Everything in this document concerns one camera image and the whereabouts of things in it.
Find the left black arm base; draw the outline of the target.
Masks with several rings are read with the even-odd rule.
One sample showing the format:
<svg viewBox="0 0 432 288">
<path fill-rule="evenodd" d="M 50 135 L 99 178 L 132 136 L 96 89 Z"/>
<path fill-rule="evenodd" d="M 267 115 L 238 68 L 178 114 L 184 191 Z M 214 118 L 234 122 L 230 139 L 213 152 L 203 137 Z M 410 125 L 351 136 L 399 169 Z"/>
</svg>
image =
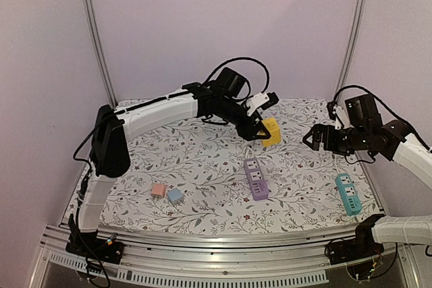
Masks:
<svg viewBox="0 0 432 288">
<path fill-rule="evenodd" d="M 79 230 L 73 214 L 69 216 L 68 226 L 70 236 L 65 247 L 66 252 L 102 262 L 120 264 L 125 245 L 117 240 L 117 233 L 113 233 L 108 238 L 98 237 L 98 231 L 83 233 Z"/>
</svg>

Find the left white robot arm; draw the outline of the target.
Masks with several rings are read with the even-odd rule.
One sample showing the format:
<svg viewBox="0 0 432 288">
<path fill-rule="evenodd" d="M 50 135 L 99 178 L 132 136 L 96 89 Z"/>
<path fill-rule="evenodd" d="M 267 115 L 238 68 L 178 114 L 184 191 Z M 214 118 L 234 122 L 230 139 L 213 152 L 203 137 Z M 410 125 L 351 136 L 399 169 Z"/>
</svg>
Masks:
<svg viewBox="0 0 432 288">
<path fill-rule="evenodd" d="M 99 108 L 94 128 L 84 141 L 90 143 L 90 154 L 82 162 L 88 171 L 78 194 L 78 206 L 70 215 L 68 225 L 75 247 L 86 257 L 100 252 L 100 242 L 93 237 L 99 217 L 112 185 L 130 168 L 128 142 L 158 127 L 183 119 L 218 117 L 234 125 L 238 135 L 246 140 L 269 139 L 260 110 L 278 103 L 274 92 L 263 90 L 239 93 L 249 80 L 228 67 L 225 61 L 207 79 L 183 85 L 179 90 L 144 103 L 113 109 Z"/>
</svg>

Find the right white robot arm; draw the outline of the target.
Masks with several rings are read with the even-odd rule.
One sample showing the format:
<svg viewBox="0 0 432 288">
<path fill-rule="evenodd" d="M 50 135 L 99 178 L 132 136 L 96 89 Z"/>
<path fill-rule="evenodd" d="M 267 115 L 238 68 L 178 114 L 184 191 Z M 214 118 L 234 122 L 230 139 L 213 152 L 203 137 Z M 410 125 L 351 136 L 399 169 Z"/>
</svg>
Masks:
<svg viewBox="0 0 432 288">
<path fill-rule="evenodd" d="M 380 154 L 431 186 L 431 148 L 407 120 L 392 113 L 394 120 L 384 123 L 377 108 L 384 102 L 370 90 L 347 99 L 345 109 L 338 105 L 338 97 L 327 104 L 334 124 L 312 126 L 302 138 L 304 144 L 344 157 L 358 151 L 371 158 Z M 325 253 L 338 264 L 382 253 L 385 243 L 431 245 L 431 216 L 373 214 L 356 226 L 354 238 L 328 243 Z"/>
</svg>

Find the purple power strip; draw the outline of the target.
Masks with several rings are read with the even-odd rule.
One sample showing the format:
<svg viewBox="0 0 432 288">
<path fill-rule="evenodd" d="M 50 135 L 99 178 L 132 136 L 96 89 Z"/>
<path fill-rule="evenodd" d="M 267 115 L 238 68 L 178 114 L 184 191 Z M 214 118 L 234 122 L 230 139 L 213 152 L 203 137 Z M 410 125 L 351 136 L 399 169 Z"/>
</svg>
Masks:
<svg viewBox="0 0 432 288">
<path fill-rule="evenodd" d="M 263 172 L 261 171 L 258 159 L 246 159 L 244 161 L 244 171 L 253 200 L 266 200 L 269 195 L 269 189 L 267 187 L 267 182 L 264 179 Z"/>
</svg>

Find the yellow cube socket adapter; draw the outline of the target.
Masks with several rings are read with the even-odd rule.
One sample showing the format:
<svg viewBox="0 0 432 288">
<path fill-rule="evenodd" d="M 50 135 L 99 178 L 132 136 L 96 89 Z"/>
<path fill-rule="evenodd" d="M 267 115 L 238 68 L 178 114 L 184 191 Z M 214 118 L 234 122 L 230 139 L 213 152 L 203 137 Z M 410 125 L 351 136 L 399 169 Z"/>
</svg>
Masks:
<svg viewBox="0 0 432 288">
<path fill-rule="evenodd" d="M 263 124 L 271 135 L 269 139 L 262 140 L 263 146 L 270 147 L 272 145 L 279 144 L 281 142 L 281 132 L 276 118 L 270 117 L 264 119 Z"/>
</svg>

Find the pink plug adapter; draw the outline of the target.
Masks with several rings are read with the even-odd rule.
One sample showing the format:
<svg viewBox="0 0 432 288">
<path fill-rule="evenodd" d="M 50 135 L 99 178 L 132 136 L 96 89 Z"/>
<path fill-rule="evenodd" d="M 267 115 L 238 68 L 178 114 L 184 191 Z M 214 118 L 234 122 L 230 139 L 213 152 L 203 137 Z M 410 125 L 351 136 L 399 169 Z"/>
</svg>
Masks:
<svg viewBox="0 0 432 288">
<path fill-rule="evenodd" d="M 166 195 L 166 185 L 162 183 L 154 183 L 151 188 L 152 198 L 164 198 Z"/>
</svg>

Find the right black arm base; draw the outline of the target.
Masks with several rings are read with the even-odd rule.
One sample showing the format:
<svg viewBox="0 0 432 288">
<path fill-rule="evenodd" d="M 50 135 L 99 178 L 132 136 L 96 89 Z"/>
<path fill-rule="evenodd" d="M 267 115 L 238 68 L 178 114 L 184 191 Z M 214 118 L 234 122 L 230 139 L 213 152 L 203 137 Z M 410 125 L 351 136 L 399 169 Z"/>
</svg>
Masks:
<svg viewBox="0 0 432 288">
<path fill-rule="evenodd" d="M 352 239 L 331 240 L 324 250 L 330 264 L 341 264 L 368 258 L 384 252 L 382 243 L 373 238 L 372 228 L 384 214 L 373 214 L 359 223 Z"/>
</svg>

